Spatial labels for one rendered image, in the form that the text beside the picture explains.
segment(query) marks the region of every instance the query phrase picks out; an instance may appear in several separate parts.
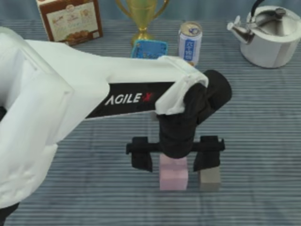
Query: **kettle handle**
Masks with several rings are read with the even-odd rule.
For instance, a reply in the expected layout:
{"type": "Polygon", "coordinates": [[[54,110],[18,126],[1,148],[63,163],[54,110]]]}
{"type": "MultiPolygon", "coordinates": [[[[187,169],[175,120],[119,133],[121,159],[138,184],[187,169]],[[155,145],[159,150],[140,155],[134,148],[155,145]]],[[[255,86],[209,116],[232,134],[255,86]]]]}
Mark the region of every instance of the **kettle handle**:
{"type": "Polygon", "coordinates": [[[259,7],[259,5],[262,4],[264,1],[265,1],[265,0],[257,0],[257,1],[254,3],[254,5],[253,5],[253,7],[252,7],[252,11],[251,11],[251,18],[254,17],[256,9],[257,9],[257,8],[259,7]]]}

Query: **gray tabletop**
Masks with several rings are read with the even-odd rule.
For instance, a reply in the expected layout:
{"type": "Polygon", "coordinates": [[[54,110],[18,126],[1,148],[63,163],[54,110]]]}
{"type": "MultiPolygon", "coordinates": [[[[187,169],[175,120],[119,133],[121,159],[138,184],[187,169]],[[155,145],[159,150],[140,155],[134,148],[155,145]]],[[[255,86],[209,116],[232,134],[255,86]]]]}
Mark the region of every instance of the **gray tabletop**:
{"type": "MultiPolygon", "coordinates": [[[[150,32],[176,54],[181,21],[158,20],[150,32]]],[[[185,192],[160,192],[154,173],[135,170],[125,145],[134,136],[158,140],[148,114],[84,121],[63,142],[42,186],[6,226],[299,226],[301,225],[301,49],[292,61],[264,70],[244,60],[226,22],[202,22],[198,69],[216,69],[233,99],[198,127],[197,136],[225,139],[222,188],[201,193],[193,155],[185,192]]],[[[40,21],[0,21],[26,39],[47,40],[40,21]]],[[[76,46],[102,56],[129,57],[130,21],[103,21],[104,37],[76,46]]]]}

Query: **pink cube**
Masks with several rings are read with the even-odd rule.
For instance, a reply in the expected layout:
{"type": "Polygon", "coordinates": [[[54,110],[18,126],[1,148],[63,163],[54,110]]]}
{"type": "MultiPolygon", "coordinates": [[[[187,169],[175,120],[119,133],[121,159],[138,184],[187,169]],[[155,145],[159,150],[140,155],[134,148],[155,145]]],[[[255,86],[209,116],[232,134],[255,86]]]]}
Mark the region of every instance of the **pink cube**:
{"type": "Polygon", "coordinates": [[[185,191],[188,185],[187,158],[172,159],[160,155],[160,190],[185,191]]]}

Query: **agile x logo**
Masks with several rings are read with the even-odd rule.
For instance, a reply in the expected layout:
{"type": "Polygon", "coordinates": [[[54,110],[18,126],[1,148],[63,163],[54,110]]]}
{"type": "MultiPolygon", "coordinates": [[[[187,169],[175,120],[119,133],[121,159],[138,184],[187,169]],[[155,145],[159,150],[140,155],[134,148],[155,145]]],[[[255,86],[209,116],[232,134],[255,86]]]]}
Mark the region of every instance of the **agile x logo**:
{"type": "Polygon", "coordinates": [[[139,102],[149,102],[152,100],[153,96],[154,96],[153,93],[112,95],[104,105],[108,106],[108,105],[121,105],[121,104],[133,104],[133,103],[139,103],[139,102]]]}

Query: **trophy stem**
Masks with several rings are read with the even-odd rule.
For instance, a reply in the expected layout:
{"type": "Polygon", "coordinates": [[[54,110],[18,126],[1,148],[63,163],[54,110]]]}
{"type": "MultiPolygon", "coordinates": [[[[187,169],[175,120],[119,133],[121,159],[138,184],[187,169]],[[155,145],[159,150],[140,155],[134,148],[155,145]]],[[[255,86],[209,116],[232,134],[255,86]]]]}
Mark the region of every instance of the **trophy stem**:
{"type": "Polygon", "coordinates": [[[139,32],[132,38],[131,44],[134,45],[137,40],[153,40],[154,36],[147,32],[147,28],[139,28],[139,32]]]}

